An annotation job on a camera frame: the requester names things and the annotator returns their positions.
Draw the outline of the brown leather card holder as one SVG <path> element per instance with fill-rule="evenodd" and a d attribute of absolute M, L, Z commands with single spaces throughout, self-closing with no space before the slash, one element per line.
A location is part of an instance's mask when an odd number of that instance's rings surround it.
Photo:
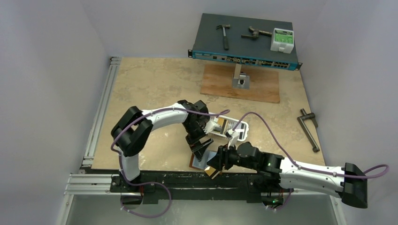
<path fill-rule="evenodd" d="M 192 169 L 203 171 L 205 168 L 207 168 L 207 162 L 210 159 L 212 159 L 215 155 L 216 155 L 215 151 L 206 150 L 201 160 L 199 161 L 197 157 L 194 154 L 192 154 L 189 167 Z"/>

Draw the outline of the white plastic basket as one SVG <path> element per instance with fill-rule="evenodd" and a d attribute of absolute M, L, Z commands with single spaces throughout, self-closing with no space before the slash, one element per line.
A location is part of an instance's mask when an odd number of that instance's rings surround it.
<path fill-rule="evenodd" d="M 237 120 L 237 119 L 230 118 L 230 117 L 223 116 L 223 115 L 216 116 L 216 117 L 222 117 L 222 118 L 225 118 L 225 119 L 227 120 L 227 126 L 226 126 L 226 128 L 225 128 L 225 130 L 224 130 L 225 133 L 226 133 L 229 129 L 232 129 L 232 128 L 236 127 L 236 128 L 235 128 L 236 131 L 238 131 L 238 130 L 240 129 L 240 136 L 239 136 L 238 141 L 239 141 L 239 142 L 243 142 L 243 141 L 245 141 L 245 140 L 247 139 L 247 137 L 248 137 L 248 130 L 249 130 L 249 125 L 248 125 L 247 122 L 244 122 L 244 121 L 239 122 L 239 120 Z M 226 135 L 225 135 L 225 133 L 224 133 L 224 135 L 217 135 L 217 136 L 221 136 L 221 137 L 223 137 L 223 138 L 227 138 Z"/>

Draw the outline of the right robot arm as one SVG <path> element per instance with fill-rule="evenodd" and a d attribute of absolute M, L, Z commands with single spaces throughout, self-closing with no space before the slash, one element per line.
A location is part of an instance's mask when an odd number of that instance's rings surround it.
<path fill-rule="evenodd" d="M 217 171 L 233 166 L 255 170 L 264 177 L 263 184 L 270 191 L 278 187 L 305 189 L 339 197 L 342 203 L 351 207 L 368 207 L 365 174 L 352 163 L 346 163 L 343 167 L 292 163 L 288 158 L 261 152 L 246 142 L 238 147 L 219 146 L 207 165 Z"/>

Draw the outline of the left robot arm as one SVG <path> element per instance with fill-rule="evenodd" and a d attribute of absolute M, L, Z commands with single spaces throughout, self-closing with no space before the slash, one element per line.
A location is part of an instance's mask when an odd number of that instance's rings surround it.
<path fill-rule="evenodd" d="M 171 106 L 156 110 L 140 110 L 130 107 L 111 130 L 114 141 L 111 150 L 119 154 L 122 186 L 129 192 L 136 191 L 140 185 L 138 155 L 144 148 L 152 131 L 172 124 L 181 123 L 187 133 L 185 139 L 192 153 L 202 160 L 205 150 L 213 139 L 201 142 L 208 135 L 206 126 L 210 123 L 207 105 L 199 100 L 190 103 L 179 100 Z"/>

